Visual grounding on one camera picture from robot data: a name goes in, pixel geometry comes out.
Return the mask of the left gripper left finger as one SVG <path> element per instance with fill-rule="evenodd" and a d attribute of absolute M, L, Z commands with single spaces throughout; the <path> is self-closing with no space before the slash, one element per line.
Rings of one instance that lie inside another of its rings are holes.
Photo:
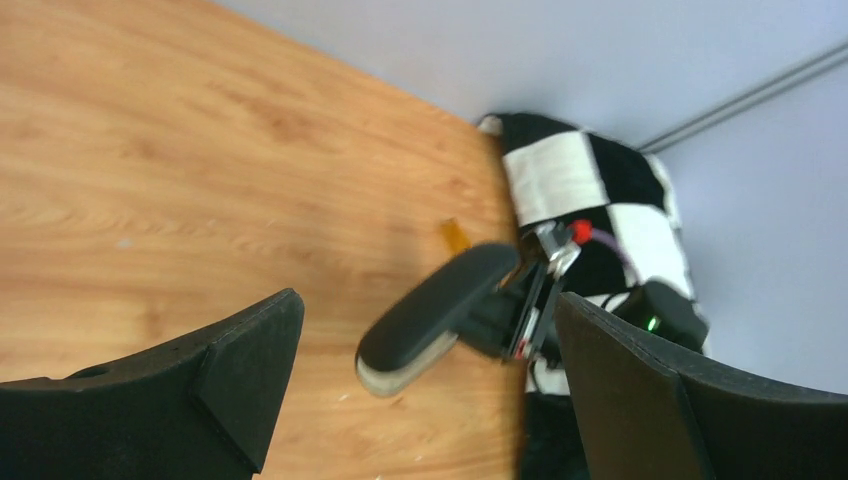
<path fill-rule="evenodd" d="M 63 379 L 1 386 L 5 479 L 249 479 L 263 469 L 304 319 L 282 290 Z"/>

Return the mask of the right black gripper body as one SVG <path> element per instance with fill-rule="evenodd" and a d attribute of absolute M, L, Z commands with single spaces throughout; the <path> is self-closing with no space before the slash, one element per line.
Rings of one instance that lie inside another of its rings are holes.
<path fill-rule="evenodd" d="M 552 315 L 564 284 L 565 280 L 555 279 L 545 264 L 527 264 L 475 303 L 463 321 L 463 342 L 501 361 L 542 353 L 557 360 L 559 348 L 545 344 L 555 333 Z"/>

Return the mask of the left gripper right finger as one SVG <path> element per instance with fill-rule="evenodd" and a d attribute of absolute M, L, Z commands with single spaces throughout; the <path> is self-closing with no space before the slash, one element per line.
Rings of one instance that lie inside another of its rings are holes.
<path fill-rule="evenodd" d="M 594 479 L 843 479 L 847 398 L 755 375 L 582 297 L 555 322 Z"/>

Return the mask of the black glasses case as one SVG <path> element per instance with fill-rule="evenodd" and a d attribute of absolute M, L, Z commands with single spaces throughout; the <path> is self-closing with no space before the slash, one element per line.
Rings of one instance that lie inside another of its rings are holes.
<path fill-rule="evenodd" d="M 355 355 L 360 383 L 372 395 L 399 394 L 457 343 L 456 327 L 519 264 L 516 248 L 473 246 L 395 302 L 367 330 Z"/>

